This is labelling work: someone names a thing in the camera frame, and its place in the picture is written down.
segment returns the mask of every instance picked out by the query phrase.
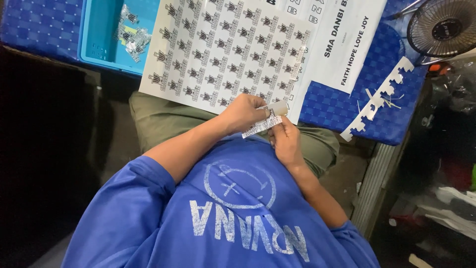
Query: fan grille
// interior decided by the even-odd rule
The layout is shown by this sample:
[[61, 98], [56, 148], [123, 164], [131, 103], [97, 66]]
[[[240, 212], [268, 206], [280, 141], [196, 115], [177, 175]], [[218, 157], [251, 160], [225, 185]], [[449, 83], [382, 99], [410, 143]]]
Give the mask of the fan grille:
[[407, 38], [413, 49], [429, 57], [451, 57], [476, 48], [476, 1], [426, 1], [410, 19]]

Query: olive green shorts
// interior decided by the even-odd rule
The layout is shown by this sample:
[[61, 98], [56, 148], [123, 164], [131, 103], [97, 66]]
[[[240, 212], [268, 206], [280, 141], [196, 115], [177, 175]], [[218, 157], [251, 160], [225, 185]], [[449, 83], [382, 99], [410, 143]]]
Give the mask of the olive green shorts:
[[[132, 94], [129, 105], [142, 153], [217, 116], [140, 92]], [[339, 152], [339, 142], [330, 130], [306, 127], [303, 124], [299, 124], [297, 128], [301, 132], [304, 159], [319, 178], [334, 165]], [[259, 135], [268, 138], [266, 131]]]

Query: smiley face logo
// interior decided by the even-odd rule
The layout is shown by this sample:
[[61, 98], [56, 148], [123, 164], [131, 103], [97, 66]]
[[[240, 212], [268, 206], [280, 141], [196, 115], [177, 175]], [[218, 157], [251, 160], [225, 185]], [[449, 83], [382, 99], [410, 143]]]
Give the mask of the smiley face logo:
[[240, 161], [223, 159], [207, 166], [204, 185], [208, 195], [229, 208], [270, 209], [276, 199], [276, 184], [268, 171], [242, 162], [248, 170], [232, 168]]

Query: light blue plastic tray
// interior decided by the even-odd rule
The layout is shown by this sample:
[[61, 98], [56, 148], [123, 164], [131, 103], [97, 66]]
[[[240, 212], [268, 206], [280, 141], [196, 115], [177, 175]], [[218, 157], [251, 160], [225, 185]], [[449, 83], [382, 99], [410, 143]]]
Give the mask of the light blue plastic tray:
[[124, 25], [131, 28], [143, 27], [151, 34], [159, 9], [160, 0], [85, 0], [79, 35], [78, 59], [82, 62], [142, 75], [147, 51], [140, 55], [136, 63], [126, 52], [126, 47], [114, 39], [122, 5], [138, 15], [138, 23], [125, 20]]

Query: hand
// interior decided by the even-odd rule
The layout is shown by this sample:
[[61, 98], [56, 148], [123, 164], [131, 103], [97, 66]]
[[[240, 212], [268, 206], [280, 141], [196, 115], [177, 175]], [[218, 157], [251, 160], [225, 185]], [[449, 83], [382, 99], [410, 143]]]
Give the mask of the hand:
[[265, 120], [271, 112], [256, 108], [266, 106], [266, 102], [258, 97], [248, 94], [240, 94], [219, 115], [221, 125], [226, 126], [226, 134], [231, 135], [248, 130], [258, 121]]
[[269, 142], [278, 160], [289, 172], [307, 167], [301, 153], [301, 133], [287, 117], [282, 115], [281, 118], [282, 123], [268, 130]]

